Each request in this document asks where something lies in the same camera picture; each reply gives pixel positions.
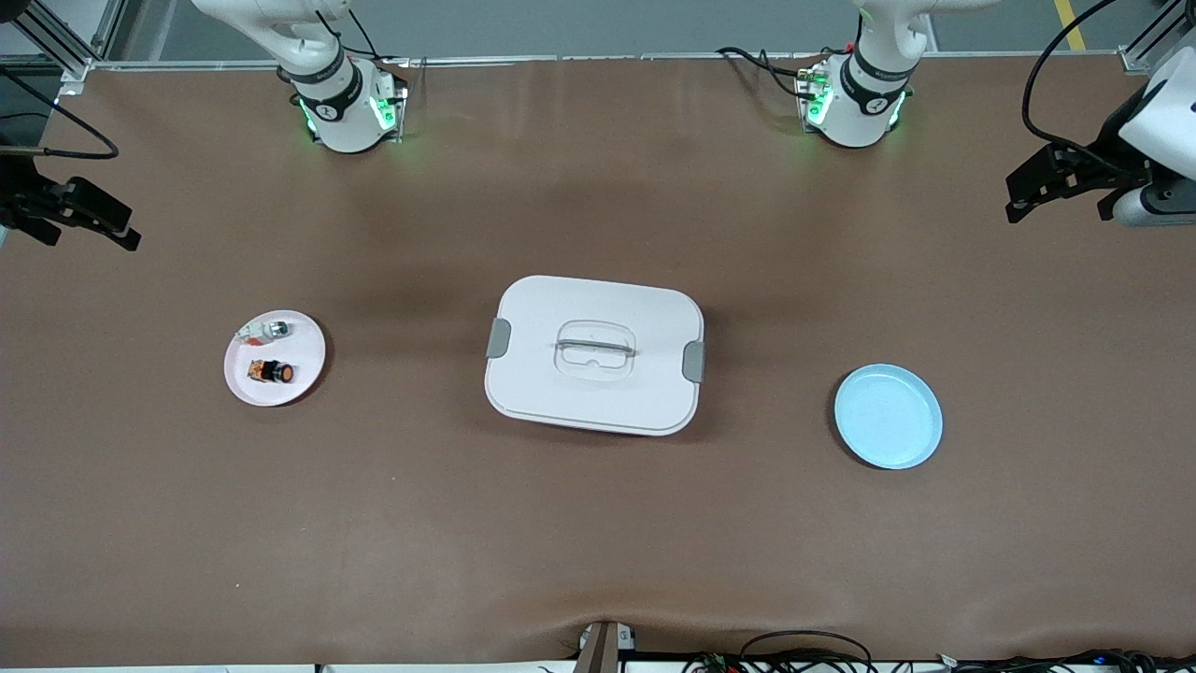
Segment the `white lidded storage box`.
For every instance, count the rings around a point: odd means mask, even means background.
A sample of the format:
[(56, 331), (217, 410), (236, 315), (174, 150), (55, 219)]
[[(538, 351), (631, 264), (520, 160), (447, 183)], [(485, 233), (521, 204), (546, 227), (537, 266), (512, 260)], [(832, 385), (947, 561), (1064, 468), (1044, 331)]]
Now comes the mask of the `white lidded storage box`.
[(665, 287), (530, 276), (492, 320), (484, 392), (505, 417), (663, 438), (704, 383), (704, 314)]

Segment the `pink round plate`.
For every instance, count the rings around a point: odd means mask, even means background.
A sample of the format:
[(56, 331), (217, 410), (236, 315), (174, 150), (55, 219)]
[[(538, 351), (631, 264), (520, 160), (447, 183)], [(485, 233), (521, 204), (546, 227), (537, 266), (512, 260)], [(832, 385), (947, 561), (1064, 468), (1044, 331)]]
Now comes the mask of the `pink round plate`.
[[(291, 332), (285, 339), (260, 348), (240, 344), (232, 336), (222, 354), (222, 379), (236, 399), (248, 402), (256, 408), (282, 408), (310, 393), (321, 379), (327, 362), (327, 339), (323, 328), (304, 312), (289, 308), (266, 311), (248, 322), (286, 322)], [(248, 378), (248, 366), (251, 361), (288, 363), (294, 367), (294, 381), (256, 383)]]

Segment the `light blue round plate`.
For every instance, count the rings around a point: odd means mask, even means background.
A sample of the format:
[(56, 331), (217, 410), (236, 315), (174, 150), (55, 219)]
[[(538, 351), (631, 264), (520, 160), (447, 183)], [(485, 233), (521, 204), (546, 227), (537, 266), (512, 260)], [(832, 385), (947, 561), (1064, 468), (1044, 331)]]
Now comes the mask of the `light blue round plate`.
[(897, 365), (865, 365), (840, 383), (832, 424), (843, 443), (875, 469), (907, 470), (930, 460), (945, 430), (938, 396)]

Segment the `brown table mat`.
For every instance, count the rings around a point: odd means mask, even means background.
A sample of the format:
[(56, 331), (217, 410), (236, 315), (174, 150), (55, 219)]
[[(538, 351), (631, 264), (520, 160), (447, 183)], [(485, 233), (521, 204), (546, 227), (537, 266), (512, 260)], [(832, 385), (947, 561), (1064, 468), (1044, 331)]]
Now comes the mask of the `brown table mat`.
[[(134, 212), (0, 247), (0, 666), (555, 659), (586, 623), (734, 651), (1196, 651), (1196, 227), (1096, 196), (1005, 221), (1029, 59), (932, 59), (871, 149), (724, 60), (413, 73), (405, 137), (313, 145), (271, 72), (98, 72), (121, 149), (43, 159)], [(671, 287), (695, 417), (500, 416), (486, 342), (533, 274)], [(236, 399), (236, 331), (323, 328), (312, 391)], [(840, 383), (913, 371), (945, 430), (875, 469)]]

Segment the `aluminium frame profile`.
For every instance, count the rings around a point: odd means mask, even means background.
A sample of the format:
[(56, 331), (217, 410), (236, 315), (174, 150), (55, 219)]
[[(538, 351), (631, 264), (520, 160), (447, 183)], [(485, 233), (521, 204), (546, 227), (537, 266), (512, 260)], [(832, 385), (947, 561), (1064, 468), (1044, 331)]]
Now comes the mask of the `aluminium frame profile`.
[(129, 0), (0, 0), (0, 65), (56, 72), (81, 90), (112, 51)]
[(1183, 48), (1196, 50), (1196, 0), (1160, 2), (1141, 33), (1119, 47), (1119, 59), (1129, 74), (1149, 74)]

